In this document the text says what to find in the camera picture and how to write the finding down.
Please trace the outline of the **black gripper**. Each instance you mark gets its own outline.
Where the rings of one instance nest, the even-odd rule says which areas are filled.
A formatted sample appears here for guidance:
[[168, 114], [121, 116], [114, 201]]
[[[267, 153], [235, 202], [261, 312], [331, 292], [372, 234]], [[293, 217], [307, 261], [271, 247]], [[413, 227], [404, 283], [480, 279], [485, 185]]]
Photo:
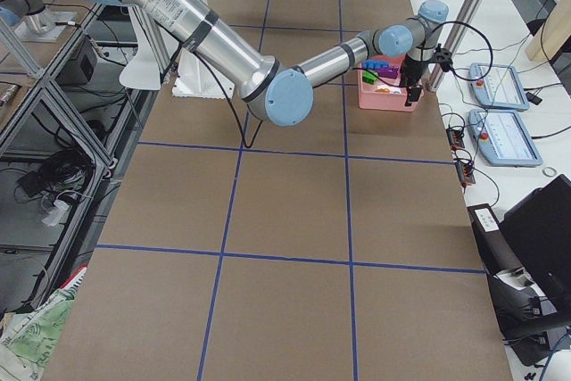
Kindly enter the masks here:
[[407, 87], [405, 105], [412, 106], [422, 94], [422, 87], [418, 83], [427, 70], [428, 61], [418, 61], [405, 58], [401, 64], [401, 86]]

